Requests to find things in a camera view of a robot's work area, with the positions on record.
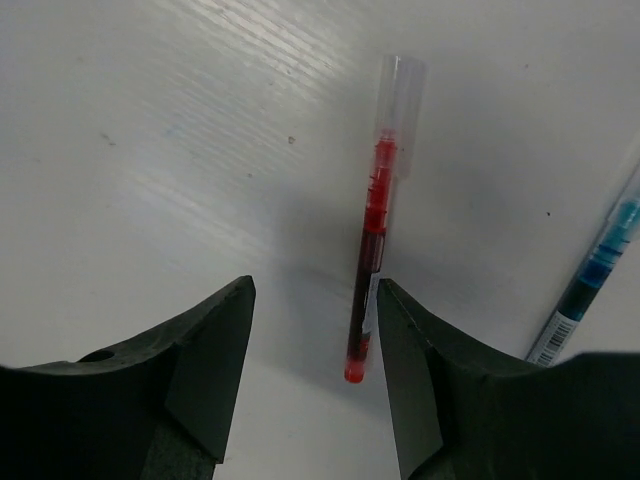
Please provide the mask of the red gel pen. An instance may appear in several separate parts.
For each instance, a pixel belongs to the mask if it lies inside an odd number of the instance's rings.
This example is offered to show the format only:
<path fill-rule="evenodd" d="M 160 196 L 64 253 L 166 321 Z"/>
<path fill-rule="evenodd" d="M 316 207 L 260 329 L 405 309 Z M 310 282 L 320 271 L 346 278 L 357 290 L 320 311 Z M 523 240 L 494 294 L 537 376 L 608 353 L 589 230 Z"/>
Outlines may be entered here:
<path fill-rule="evenodd" d="M 378 323 L 377 294 L 394 188 L 410 170 L 426 73 L 426 64 L 408 55 L 383 59 L 344 368 L 345 380 L 353 384 L 364 379 Z"/>

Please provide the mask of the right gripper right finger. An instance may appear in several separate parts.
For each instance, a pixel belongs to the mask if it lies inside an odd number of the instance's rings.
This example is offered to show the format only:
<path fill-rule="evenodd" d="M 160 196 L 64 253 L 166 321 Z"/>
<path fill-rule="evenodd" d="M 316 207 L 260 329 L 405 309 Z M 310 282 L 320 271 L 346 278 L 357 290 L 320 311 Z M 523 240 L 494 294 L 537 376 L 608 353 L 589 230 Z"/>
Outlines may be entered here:
<path fill-rule="evenodd" d="M 639 357 L 551 368 L 500 352 L 381 282 L 379 339 L 405 479 L 635 479 Z"/>

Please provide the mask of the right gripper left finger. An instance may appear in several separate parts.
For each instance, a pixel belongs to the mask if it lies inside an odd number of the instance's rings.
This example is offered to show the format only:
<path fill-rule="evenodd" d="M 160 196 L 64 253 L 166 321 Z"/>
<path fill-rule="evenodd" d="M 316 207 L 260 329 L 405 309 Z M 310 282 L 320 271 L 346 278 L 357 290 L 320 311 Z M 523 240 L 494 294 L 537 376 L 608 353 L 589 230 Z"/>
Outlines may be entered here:
<path fill-rule="evenodd" d="M 209 479 L 224 460 L 256 290 L 242 276 L 128 340 L 1 370 L 5 479 Z"/>

